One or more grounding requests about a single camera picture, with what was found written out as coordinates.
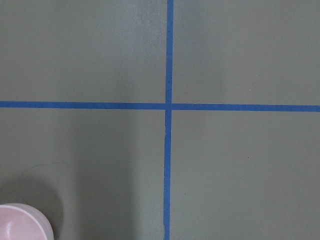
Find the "brown paper table mat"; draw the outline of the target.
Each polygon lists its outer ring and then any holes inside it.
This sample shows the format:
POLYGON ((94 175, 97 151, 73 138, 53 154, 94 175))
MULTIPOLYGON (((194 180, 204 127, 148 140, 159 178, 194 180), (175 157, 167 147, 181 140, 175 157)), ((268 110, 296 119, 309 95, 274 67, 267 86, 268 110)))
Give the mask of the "brown paper table mat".
POLYGON ((317 240, 317 0, 3 0, 0 202, 57 240, 317 240))

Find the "pink bowl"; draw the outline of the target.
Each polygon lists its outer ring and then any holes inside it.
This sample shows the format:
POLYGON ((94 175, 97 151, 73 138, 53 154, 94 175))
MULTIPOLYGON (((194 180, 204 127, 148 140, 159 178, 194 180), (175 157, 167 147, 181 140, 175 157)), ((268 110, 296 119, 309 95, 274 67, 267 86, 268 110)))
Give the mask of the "pink bowl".
POLYGON ((38 209, 22 203, 0 206, 2 240, 54 240, 52 226, 38 209))

